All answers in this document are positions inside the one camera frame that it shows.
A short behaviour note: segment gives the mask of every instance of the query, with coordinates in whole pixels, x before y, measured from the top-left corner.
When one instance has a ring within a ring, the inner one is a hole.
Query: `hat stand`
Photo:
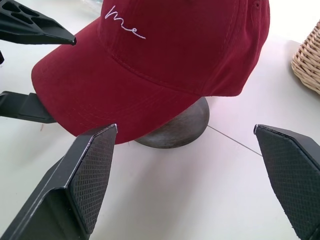
[[[152,148],[173,149],[199,138],[206,130],[210,109],[205,97],[153,132],[135,141]]]

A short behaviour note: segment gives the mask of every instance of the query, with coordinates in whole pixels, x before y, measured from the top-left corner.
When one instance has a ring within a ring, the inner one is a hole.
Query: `baseball cap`
[[[268,0],[104,0],[101,16],[33,68],[34,89],[78,136],[142,137],[205,96],[241,93],[270,25]]]

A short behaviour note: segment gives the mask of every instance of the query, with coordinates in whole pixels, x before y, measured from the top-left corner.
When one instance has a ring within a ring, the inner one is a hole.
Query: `white table surface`
[[[74,34],[96,18],[80,0],[20,2]],[[208,127],[197,141],[178,149],[159,150],[136,142],[115,147],[109,186],[90,239],[298,239],[257,154],[253,128],[269,124],[320,142],[319,97],[301,86],[289,65],[299,46],[290,40],[301,42],[313,29],[320,18],[319,3],[270,4],[270,38],[242,95],[209,99],[209,125],[217,131]],[[0,92],[34,92],[31,69],[55,47],[0,41],[5,57]],[[43,126],[5,117],[0,117],[0,133],[1,236],[74,137],[57,123]]]

